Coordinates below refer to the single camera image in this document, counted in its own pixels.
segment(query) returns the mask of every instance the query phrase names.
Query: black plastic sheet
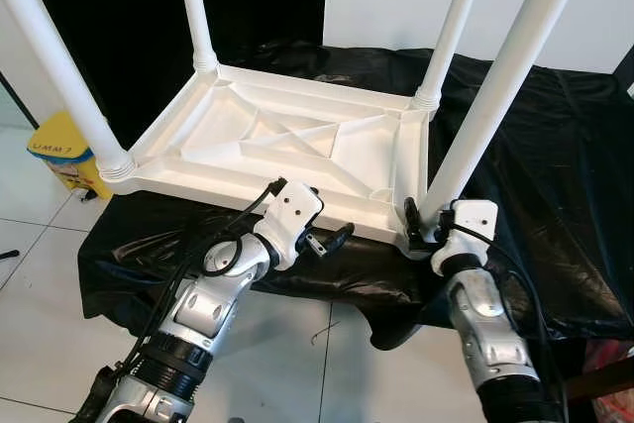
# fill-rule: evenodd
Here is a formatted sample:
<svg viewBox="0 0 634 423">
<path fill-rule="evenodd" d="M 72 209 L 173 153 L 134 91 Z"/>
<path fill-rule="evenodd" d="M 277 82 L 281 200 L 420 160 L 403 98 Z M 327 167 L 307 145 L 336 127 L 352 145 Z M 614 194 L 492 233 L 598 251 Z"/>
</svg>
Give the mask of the black plastic sheet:
<svg viewBox="0 0 634 423">
<path fill-rule="evenodd" d="M 236 65 L 411 95 L 431 52 L 269 45 Z M 430 176 L 442 161 L 490 66 L 457 55 L 431 125 Z M 532 68 L 465 190 L 499 206 L 497 240 L 532 276 L 554 337 L 631 338 L 634 102 L 611 75 Z M 86 318 L 103 314 L 138 333 L 192 217 L 210 224 L 192 238 L 195 275 L 205 233 L 234 211 L 150 192 L 116 196 L 84 241 L 79 277 Z M 258 217 L 252 217 L 252 223 Z M 494 269 L 508 267 L 495 251 Z M 352 238 L 333 257 L 303 254 L 254 289 L 356 305 L 372 343 L 395 347 L 417 324 L 448 325 L 443 281 L 428 262 Z M 523 291 L 505 288 L 526 335 L 532 315 Z"/>
</svg>

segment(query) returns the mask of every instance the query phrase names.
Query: white tile floor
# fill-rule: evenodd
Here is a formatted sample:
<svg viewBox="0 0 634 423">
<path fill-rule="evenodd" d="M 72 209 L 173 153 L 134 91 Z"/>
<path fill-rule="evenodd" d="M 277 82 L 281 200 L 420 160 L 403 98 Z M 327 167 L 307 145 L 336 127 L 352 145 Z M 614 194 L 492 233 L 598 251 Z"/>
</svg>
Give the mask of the white tile floor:
<svg viewBox="0 0 634 423">
<path fill-rule="evenodd" d="M 76 254 L 106 203 L 68 193 L 28 137 L 0 129 L 0 252 L 22 253 L 0 262 L 0 423 L 57 423 L 133 339 L 81 314 Z M 453 331 L 424 328 L 392 352 L 369 336 L 352 307 L 251 292 L 190 421 L 483 421 Z"/>
</svg>

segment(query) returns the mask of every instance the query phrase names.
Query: yellow container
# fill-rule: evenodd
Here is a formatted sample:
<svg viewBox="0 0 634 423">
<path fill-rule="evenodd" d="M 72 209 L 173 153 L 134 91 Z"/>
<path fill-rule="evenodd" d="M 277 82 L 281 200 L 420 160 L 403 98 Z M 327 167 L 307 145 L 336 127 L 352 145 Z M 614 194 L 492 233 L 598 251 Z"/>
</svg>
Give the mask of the yellow container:
<svg viewBox="0 0 634 423">
<path fill-rule="evenodd" d="M 92 189 L 102 198 L 112 192 L 101 180 L 95 156 L 67 111 L 60 111 L 33 134 L 27 149 L 43 159 L 66 187 Z"/>
</svg>

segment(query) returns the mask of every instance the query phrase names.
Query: black wall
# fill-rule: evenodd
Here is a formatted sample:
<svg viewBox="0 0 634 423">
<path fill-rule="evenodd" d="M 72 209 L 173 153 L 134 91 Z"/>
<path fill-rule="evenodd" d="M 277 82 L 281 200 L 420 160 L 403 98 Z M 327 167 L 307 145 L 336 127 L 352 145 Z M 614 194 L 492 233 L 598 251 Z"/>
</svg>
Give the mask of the black wall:
<svg viewBox="0 0 634 423">
<path fill-rule="evenodd" d="M 191 75 L 182 0 L 44 0 L 122 146 Z M 272 40 L 321 43 L 324 0 L 205 0 L 222 62 Z"/>
</svg>

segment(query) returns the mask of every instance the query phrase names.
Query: tile grout line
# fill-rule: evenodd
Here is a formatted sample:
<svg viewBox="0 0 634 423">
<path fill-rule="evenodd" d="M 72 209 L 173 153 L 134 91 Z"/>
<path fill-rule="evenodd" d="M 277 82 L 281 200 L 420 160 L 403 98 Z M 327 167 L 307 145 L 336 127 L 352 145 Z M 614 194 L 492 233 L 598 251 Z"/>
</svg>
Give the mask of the tile grout line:
<svg viewBox="0 0 634 423">
<path fill-rule="evenodd" d="M 11 280 L 11 278 L 13 277 L 13 275 L 16 273 L 16 271 L 18 270 L 18 268 L 22 265 L 22 263 L 24 262 L 25 258 L 27 257 L 27 255 L 31 252 L 31 250 L 33 249 L 33 247 L 38 243 L 38 241 L 40 240 L 40 238 L 42 237 L 42 235 L 45 233 L 46 230 L 49 229 L 50 224 L 53 222 L 53 220 L 55 219 L 55 217 L 57 216 L 57 214 L 61 211 L 61 209 L 63 208 L 63 206 L 68 202 L 68 200 L 70 200 L 70 197 L 72 197 L 72 194 L 68 194 L 68 197 L 66 197 L 66 199 L 63 201 L 63 203 L 61 204 L 61 206 L 57 209 L 57 211 L 55 212 L 55 214 L 53 215 L 53 217 L 49 220 L 49 223 L 47 225 L 41 225 L 41 224 L 32 224 L 32 225 L 39 225 L 42 228 L 42 231 L 40 232 L 40 234 L 38 235 L 37 238 L 35 238 L 35 240 L 31 243 L 31 245 L 29 246 L 29 248 L 27 249 L 27 251 L 21 255 L 20 260 L 18 261 L 18 264 L 16 264 L 16 267 L 13 268 L 13 271 L 11 271 L 9 273 L 9 275 L 7 276 L 7 279 L 4 281 L 4 283 L 0 286 L 0 291 L 2 291 L 4 289 L 4 287 L 9 283 L 9 281 Z"/>
<path fill-rule="evenodd" d="M 0 400 L 11 401 L 13 403 L 19 403 L 21 405 L 35 406 L 36 408 L 42 408 L 44 410 L 56 411 L 57 413 L 64 413 L 66 415 L 74 415 L 71 411 L 60 410 L 58 408 L 50 408 L 49 406 L 38 405 L 37 403 L 29 403 L 22 400 L 14 400 L 13 398 L 7 398 L 6 396 L 0 396 Z"/>
<path fill-rule="evenodd" d="M 330 343 L 330 330 L 333 321 L 333 301 L 330 301 L 330 312 L 328 314 L 328 331 L 326 331 L 326 352 L 324 353 L 324 371 L 321 375 L 321 394 L 319 396 L 319 415 L 317 423 L 321 423 L 321 410 L 324 404 L 324 386 L 326 384 L 326 366 L 328 365 L 328 344 Z"/>
</svg>

